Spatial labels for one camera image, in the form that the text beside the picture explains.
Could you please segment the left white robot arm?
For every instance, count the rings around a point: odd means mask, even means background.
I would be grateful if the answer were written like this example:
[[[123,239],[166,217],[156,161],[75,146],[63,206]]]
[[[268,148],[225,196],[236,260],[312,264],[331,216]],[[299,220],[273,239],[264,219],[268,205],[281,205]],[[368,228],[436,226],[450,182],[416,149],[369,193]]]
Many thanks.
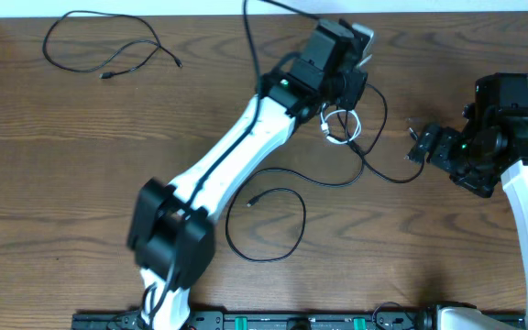
[[[303,51],[260,75],[244,113],[197,163],[167,184],[151,179],[141,188],[126,244],[145,285],[142,328],[183,326],[190,289],[215,255],[215,227],[228,201],[323,108],[356,107],[373,40],[373,30],[360,24],[318,20]]]

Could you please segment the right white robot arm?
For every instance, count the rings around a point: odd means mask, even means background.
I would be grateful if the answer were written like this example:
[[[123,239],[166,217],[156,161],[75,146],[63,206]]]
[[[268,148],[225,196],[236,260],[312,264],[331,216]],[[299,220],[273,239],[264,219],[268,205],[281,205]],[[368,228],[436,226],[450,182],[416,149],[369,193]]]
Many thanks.
[[[494,73],[478,79],[475,90],[462,130],[428,124],[407,157],[448,173],[451,182],[481,198],[502,187],[522,254],[528,328],[528,73]]]

